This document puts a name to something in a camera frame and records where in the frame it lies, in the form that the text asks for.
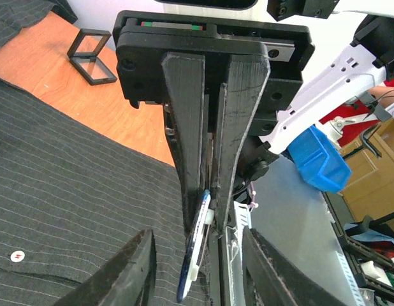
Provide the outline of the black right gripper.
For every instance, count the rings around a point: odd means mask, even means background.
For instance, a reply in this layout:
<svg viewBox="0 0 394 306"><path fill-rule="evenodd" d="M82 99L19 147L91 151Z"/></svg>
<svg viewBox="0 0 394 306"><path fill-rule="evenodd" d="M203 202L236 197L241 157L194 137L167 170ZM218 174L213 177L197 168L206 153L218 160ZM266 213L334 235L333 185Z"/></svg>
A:
<svg viewBox="0 0 394 306"><path fill-rule="evenodd" d="M302 86L303 69L314 53L309 29L125 10L117 15L113 40L122 92L133 108L141 102L161 104L168 93L165 133L180 180L186 235L205 184L204 81L207 94L217 94L222 83L212 163L215 230L222 233L248 131L251 136L269 134L277 112L288 108ZM269 60L251 55L260 44Z"/></svg>

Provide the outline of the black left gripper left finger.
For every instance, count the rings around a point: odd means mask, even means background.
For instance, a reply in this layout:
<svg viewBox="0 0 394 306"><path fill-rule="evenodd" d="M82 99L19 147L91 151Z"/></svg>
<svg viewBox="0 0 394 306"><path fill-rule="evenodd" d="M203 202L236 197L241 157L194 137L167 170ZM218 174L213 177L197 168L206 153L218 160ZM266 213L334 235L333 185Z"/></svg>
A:
<svg viewBox="0 0 394 306"><path fill-rule="evenodd" d="M151 305L156 270L154 233L141 230L93 276L55 304Z"/></svg>

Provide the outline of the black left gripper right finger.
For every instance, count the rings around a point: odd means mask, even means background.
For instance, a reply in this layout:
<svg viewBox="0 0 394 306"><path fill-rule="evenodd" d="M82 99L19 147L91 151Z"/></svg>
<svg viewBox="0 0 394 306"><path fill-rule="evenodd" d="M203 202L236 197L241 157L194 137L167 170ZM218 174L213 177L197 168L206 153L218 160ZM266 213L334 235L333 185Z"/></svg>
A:
<svg viewBox="0 0 394 306"><path fill-rule="evenodd" d="M246 305L344 304L309 279L256 229L243 229L242 271Z"/></svg>

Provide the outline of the blue white brooch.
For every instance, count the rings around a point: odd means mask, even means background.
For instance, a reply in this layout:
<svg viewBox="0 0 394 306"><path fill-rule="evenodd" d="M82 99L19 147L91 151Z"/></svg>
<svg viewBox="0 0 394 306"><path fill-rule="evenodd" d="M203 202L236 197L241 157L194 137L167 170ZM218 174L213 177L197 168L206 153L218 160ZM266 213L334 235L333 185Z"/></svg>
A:
<svg viewBox="0 0 394 306"><path fill-rule="evenodd" d="M207 231L214 221L214 210L210 209L211 195L208 189L204 190L201 201L197 206L193 221L191 236L189 237L179 284L177 287L177 302L182 303L187 296L191 284L198 278L203 253L203 243L207 241Z"/></svg>

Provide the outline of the dark grey pinstriped shirt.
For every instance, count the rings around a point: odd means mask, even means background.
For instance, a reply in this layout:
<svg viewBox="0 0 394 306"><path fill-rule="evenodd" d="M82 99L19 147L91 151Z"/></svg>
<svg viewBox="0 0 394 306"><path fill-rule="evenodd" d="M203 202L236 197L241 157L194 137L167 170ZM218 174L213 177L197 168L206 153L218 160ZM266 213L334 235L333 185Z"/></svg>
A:
<svg viewBox="0 0 394 306"><path fill-rule="evenodd" d="M182 225L174 168L0 77L0 305L54 304L145 229L151 303L175 305Z"/></svg>

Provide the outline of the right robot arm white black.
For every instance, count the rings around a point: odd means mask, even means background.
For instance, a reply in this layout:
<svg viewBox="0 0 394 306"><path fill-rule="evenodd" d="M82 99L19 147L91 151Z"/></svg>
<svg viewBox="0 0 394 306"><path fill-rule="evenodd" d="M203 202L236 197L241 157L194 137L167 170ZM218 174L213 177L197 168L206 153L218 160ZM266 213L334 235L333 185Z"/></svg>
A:
<svg viewBox="0 0 394 306"><path fill-rule="evenodd" d="M339 105L394 77L394 10L353 1L363 12L350 44L318 76L302 71L314 52L301 15L328 18L337 1L156 1L118 13L113 40L124 97L163 106L166 139L180 180L184 231L194 229L203 191L222 232L249 135L271 163Z"/></svg>

